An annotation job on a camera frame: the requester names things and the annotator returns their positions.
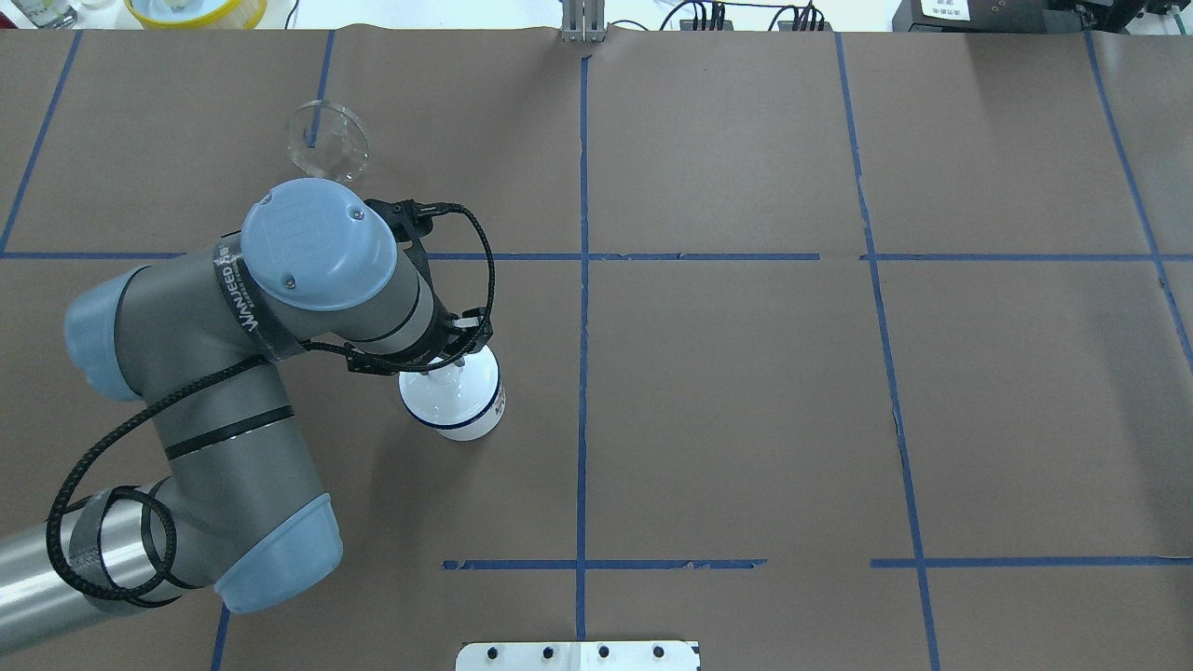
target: white bottle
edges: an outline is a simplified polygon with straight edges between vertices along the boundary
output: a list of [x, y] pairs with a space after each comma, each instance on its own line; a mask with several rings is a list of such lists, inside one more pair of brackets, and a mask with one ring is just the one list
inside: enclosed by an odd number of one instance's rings
[[70, 27], [79, 13], [69, 0], [12, 0], [13, 5], [37, 27]]
[[398, 374], [397, 388], [415, 419], [445, 438], [472, 441], [497, 425], [506, 412], [506, 390], [488, 346], [460, 362], [464, 365]]

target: petri dish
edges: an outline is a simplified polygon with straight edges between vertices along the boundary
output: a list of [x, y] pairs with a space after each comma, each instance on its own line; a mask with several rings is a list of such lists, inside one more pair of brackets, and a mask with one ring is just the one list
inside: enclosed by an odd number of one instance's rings
[[286, 119], [286, 150], [308, 176], [347, 184], [369, 165], [369, 135], [352, 110], [311, 100]]

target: blue joint cap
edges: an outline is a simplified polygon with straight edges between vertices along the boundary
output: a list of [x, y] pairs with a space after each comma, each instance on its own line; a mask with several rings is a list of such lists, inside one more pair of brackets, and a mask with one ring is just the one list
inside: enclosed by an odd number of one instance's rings
[[245, 265], [270, 296], [301, 309], [342, 310], [372, 298], [397, 267], [397, 242], [347, 186], [293, 179], [245, 218]]
[[62, 325], [70, 361], [82, 369], [97, 392], [117, 401], [141, 398], [124, 380], [116, 358], [116, 313], [132, 276], [147, 267], [135, 267], [75, 298]]
[[216, 592], [233, 612], [277, 605], [319, 583], [340, 564], [344, 543], [322, 494], [258, 541], [216, 581]]

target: black cable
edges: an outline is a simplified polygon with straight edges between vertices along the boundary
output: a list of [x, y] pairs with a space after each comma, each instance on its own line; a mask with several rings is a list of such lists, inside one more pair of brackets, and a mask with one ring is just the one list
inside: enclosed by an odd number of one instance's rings
[[[672, 17], [675, 16], [675, 12], [678, 12], [680, 10], [680, 7], [682, 7], [684, 5], [696, 5], [697, 10], [699, 10], [699, 12], [700, 12], [699, 16], [701, 17], [701, 21], [703, 20], [707, 20], [707, 14], [705, 13], [703, 0], [684, 0], [679, 5], [675, 5], [674, 7], [672, 7], [672, 11], [667, 13], [667, 18], [665, 18], [663, 23], [659, 26], [659, 30], [665, 30], [667, 27], [667, 21], [669, 21], [672, 19]], [[692, 10], [692, 29], [693, 30], [696, 30], [697, 10]]]
[[231, 380], [241, 373], [265, 363], [268, 362], [262, 356], [249, 357], [237, 364], [230, 365], [218, 373], [212, 373], [205, 377], [200, 377], [175, 389], [174, 392], [171, 392], [161, 400], [153, 402], [143, 411], [129, 418], [124, 424], [113, 429], [107, 433], [107, 436], [100, 438], [98, 443], [92, 445], [92, 448], [82, 455], [79, 462], [75, 463], [74, 468], [70, 469], [70, 474], [67, 475], [67, 479], [62, 482], [62, 487], [58, 490], [57, 497], [54, 498], [54, 504], [50, 505], [50, 515], [45, 519], [45, 550], [50, 559], [50, 566], [54, 567], [54, 572], [62, 578], [63, 583], [70, 585], [76, 591], [98, 599], [126, 601], [135, 599], [152, 592], [157, 585], [166, 580], [167, 577], [169, 577], [169, 570], [174, 564], [174, 553], [178, 550], [178, 536], [177, 529], [174, 528], [174, 519], [169, 515], [169, 509], [148, 494], [146, 494], [144, 498], [131, 494], [130, 498], [135, 498], [141, 503], [141, 505], [156, 513], [159, 519], [161, 519], [162, 528], [166, 531], [166, 548], [161, 554], [161, 564], [154, 570], [153, 575], [135, 587], [109, 587], [92, 583], [91, 580], [75, 573], [75, 571], [70, 568], [70, 562], [67, 561], [66, 554], [62, 552], [62, 517], [70, 506], [70, 497], [74, 495], [75, 488], [79, 487], [79, 482], [82, 480], [84, 475], [87, 474], [87, 470], [92, 467], [92, 464], [95, 463], [95, 460], [99, 458], [99, 456], [104, 454], [107, 448], [111, 448], [117, 441], [126, 436], [134, 429], [141, 426], [161, 411], [168, 408], [178, 401], [181, 401], [191, 394], [202, 392], [208, 387], [218, 384], [227, 380]]
[[444, 211], [446, 213], [462, 214], [468, 217], [468, 221], [471, 222], [472, 228], [476, 229], [476, 236], [481, 239], [481, 246], [484, 247], [484, 261], [489, 266], [489, 285], [484, 298], [484, 313], [481, 315], [480, 322], [472, 331], [472, 336], [469, 337], [468, 344], [464, 345], [464, 347], [462, 347], [458, 352], [449, 356], [447, 358], [440, 361], [439, 363], [428, 363], [424, 365], [394, 363], [382, 357], [376, 357], [373, 355], [370, 355], [369, 352], [363, 352], [360, 350], [350, 350], [348, 347], [341, 345], [333, 345], [330, 343], [317, 343], [317, 341], [303, 343], [302, 346], [305, 347], [307, 351], [332, 352], [335, 355], [340, 355], [342, 357], [356, 358], [366, 362], [369, 364], [376, 365], [377, 368], [392, 370], [396, 373], [431, 373], [432, 370], [439, 370], [440, 368], [451, 365], [452, 363], [463, 358], [465, 352], [472, 349], [472, 346], [476, 344], [476, 340], [481, 337], [481, 333], [487, 331], [489, 326], [489, 315], [493, 314], [493, 297], [494, 294], [496, 293], [496, 285], [497, 285], [497, 269], [496, 265], [493, 263], [493, 248], [489, 247], [489, 239], [488, 236], [484, 235], [484, 229], [481, 228], [481, 222], [476, 220], [476, 215], [469, 211], [469, 209], [465, 208], [464, 205], [457, 203], [444, 203], [443, 207]]
[[613, 23], [611, 23], [611, 24], [608, 24], [608, 25], [617, 25], [617, 24], [630, 24], [630, 25], [636, 25], [636, 26], [641, 27], [642, 30], [644, 30], [644, 31], [647, 31], [647, 32], [650, 32], [650, 29], [649, 29], [649, 27], [647, 27], [647, 26], [644, 26], [644, 25], [639, 24], [638, 21], [632, 21], [632, 20], [630, 20], [630, 19], [618, 19], [618, 20], [616, 20], [616, 21], [613, 21]]
[[302, 0], [295, 0], [295, 6], [290, 7], [290, 13], [286, 14], [286, 23], [282, 25], [282, 27], [284, 30], [289, 30], [290, 29], [290, 19], [293, 18], [295, 12], [298, 10], [298, 2], [301, 2], [301, 1]]
[[767, 32], [774, 30], [774, 26], [779, 23], [779, 17], [781, 17], [783, 12], [786, 12], [787, 10], [791, 10], [792, 13], [796, 14], [795, 19], [792, 19], [793, 21], [799, 19], [799, 7], [796, 7], [795, 5], [785, 5], [781, 10], [774, 13], [774, 18], [771, 19], [771, 25], [766, 26]]

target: blue stripe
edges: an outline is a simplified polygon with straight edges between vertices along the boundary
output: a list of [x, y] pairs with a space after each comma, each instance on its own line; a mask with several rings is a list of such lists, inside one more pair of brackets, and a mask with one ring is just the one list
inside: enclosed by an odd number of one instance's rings
[[[765, 566], [765, 559], [589, 559], [585, 571], [750, 571]], [[575, 571], [570, 559], [468, 559], [444, 561], [444, 571]]]
[[[447, 261], [483, 261], [484, 254], [480, 252], [432, 252], [427, 254], [432, 260]], [[583, 254], [570, 254], [567, 252], [512, 252], [495, 253], [494, 260], [499, 261], [579, 261], [583, 260]], [[816, 253], [741, 253], [741, 254], [705, 254], [688, 252], [665, 252], [665, 253], [637, 253], [620, 254], [616, 252], [589, 253], [589, 261], [818, 261], [821, 256]]]
[[54, 96], [50, 97], [50, 105], [45, 109], [45, 117], [42, 118], [42, 128], [37, 131], [37, 140], [33, 141], [33, 150], [29, 153], [29, 161], [25, 164], [25, 173], [20, 177], [20, 185], [17, 186], [17, 196], [12, 201], [12, 209], [8, 210], [8, 221], [4, 224], [4, 233], [0, 234], [0, 253], [8, 248], [8, 238], [17, 226], [17, 215], [20, 213], [20, 203], [25, 199], [25, 189], [33, 177], [33, 167], [37, 165], [37, 156], [42, 153], [42, 143], [45, 142], [45, 134], [50, 130], [50, 122], [54, 119], [54, 110], [62, 98], [62, 88], [67, 85], [67, 76], [70, 74], [70, 66], [74, 64], [75, 54], [79, 53], [79, 42], [82, 41], [82, 31], [76, 30], [74, 39], [70, 41], [70, 50], [67, 51], [67, 60], [62, 63], [62, 72], [58, 73], [58, 84], [54, 87]]
[[750, 571], [766, 565], [765, 559], [591, 559], [589, 571], [674, 571], [710, 568], [712, 571]]
[[223, 665], [223, 645], [228, 639], [228, 618], [231, 612], [227, 605], [220, 607], [220, 627], [216, 628], [216, 647], [211, 651], [211, 671], [220, 671]]
[[1135, 211], [1139, 215], [1139, 224], [1143, 227], [1143, 235], [1148, 239], [1148, 250], [1156, 264], [1156, 273], [1160, 276], [1160, 287], [1164, 291], [1164, 300], [1168, 301], [1168, 313], [1173, 318], [1176, 327], [1176, 337], [1180, 339], [1181, 350], [1185, 351], [1185, 363], [1193, 373], [1193, 347], [1189, 346], [1189, 336], [1185, 330], [1185, 321], [1181, 319], [1181, 310], [1176, 307], [1176, 298], [1173, 296], [1173, 288], [1168, 282], [1168, 272], [1164, 270], [1164, 261], [1160, 256], [1160, 247], [1156, 245], [1156, 236], [1151, 232], [1151, 222], [1148, 220], [1148, 211], [1143, 207], [1143, 198], [1139, 196], [1139, 187], [1135, 181], [1135, 172], [1131, 162], [1127, 161], [1126, 150], [1123, 148], [1123, 138], [1118, 133], [1118, 124], [1114, 123], [1114, 112], [1111, 111], [1109, 99], [1106, 97], [1106, 86], [1102, 85], [1102, 70], [1098, 66], [1098, 53], [1094, 49], [1094, 38], [1086, 31], [1086, 51], [1089, 54], [1089, 67], [1094, 72], [1094, 84], [1098, 86], [1098, 99], [1102, 103], [1102, 113], [1106, 115], [1106, 125], [1111, 130], [1114, 140], [1114, 150], [1118, 152], [1119, 164], [1123, 166], [1123, 174], [1126, 177], [1127, 189], [1131, 190], [1131, 199], [1135, 202]]
[[[870, 254], [858, 257], [870, 260]], [[1150, 254], [874, 254], [880, 261], [1151, 261]]]
[[[429, 252], [431, 260], [444, 261], [483, 261], [484, 254], [481, 252]], [[493, 260], [497, 261], [579, 261], [580, 254], [569, 253], [494, 253]]]
[[570, 559], [469, 559], [445, 561], [444, 571], [574, 571]]
[[[891, 398], [891, 412], [895, 415], [895, 435], [898, 439], [898, 453], [903, 461], [903, 494], [907, 500], [907, 517], [911, 528], [911, 548], [916, 560], [923, 559], [923, 543], [920, 538], [920, 515], [915, 504], [915, 486], [911, 480], [911, 460], [907, 450], [907, 435], [903, 430], [903, 410], [898, 399], [898, 382], [895, 378], [895, 357], [891, 355], [890, 331], [886, 327], [886, 307], [883, 304], [882, 282], [878, 277], [878, 260], [874, 250], [874, 234], [870, 224], [870, 208], [861, 189], [861, 152], [858, 147], [858, 130], [853, 119], [853, 100], [849, 96], [849, 75], [845, 64], [845, 43], [841, 33], [836, 38], [836, 63], [841, 72], [841, 93], [845, 100], [845, 118], [849, 130], [849, 148], [853, 153], [853, 177], [858, 185], [858, 207], [866, 234], [866, 254], [870, 259], [870, 283], [874, 293], [874, 308], [878, 312], [878, 332], [883, 341], [883, 359], [886, 364], [886, 387]], [[928, 644], [928, 660], [933, 671], [940, 671], [940, 653], [937, 648], [937, 626], [932, 614], [932, 596], [928, 592], [928, 572], [919, 566], [916, 574], [920, 583], [920, 609], [923, 614], [923, 630]]]
[[1107, 555], [1107, 556], [959, 556], [915, 559], [872, 559], [871, 568], [1037, 568], [1080, 566], [1193, 566], [1193, 558]]
[[5, 252], [0, 254], [4, 259], [74, 259], [74, 260], [103, 260], [103, 259], [173, 259], [183, 256], [179, 252]]
[[[327, 31], [327, 47], [323, 48], [323, 69], [319, 74], [319, 91], [315, 93], [316, 100], [322, 100], [323, 96], [327, 94], [327, 73], [332, 68], [332, 47], [335, 45], [335, 31]], [[319, 137], [319, 118], [322, 115], [323, 106], [319, 105], [315, 107], [315, 119], [311, 122], [310, 137], [307, 140], [307, 147], [315, 146], [315, 138]]]
[[580, 384], [576, 455], [576, 640], [587, 636], [588, 554], [588, 59], [580, 60]]
[[818, 261], [820, 254], [596, 253], [594, 261]]

